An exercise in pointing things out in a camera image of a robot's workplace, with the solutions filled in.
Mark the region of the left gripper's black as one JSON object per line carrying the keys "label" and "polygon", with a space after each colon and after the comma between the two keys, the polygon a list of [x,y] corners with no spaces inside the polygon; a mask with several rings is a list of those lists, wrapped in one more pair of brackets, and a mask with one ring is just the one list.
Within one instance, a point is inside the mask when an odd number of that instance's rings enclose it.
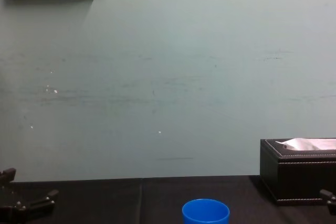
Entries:
{"label": "left gripper's black", "polygon": [[[16,169],[9,168],[1,172],[1,192],[9,189],[16,176]],[[1,223],[26,223],[27,219],[35,219],[51,214],[59,196],[58,190],[52,190],[33,201],[19,198],[15,205],[1,206]]]}

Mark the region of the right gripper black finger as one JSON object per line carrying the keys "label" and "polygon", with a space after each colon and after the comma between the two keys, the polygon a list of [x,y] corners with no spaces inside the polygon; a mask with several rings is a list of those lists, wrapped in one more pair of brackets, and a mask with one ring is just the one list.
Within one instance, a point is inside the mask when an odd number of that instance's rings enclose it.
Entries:
{"label": "right gripper black finger", "polygon": [[332,192],[322,189],[320,197],[326,202],[329,209],[335,209],[335,195]]}

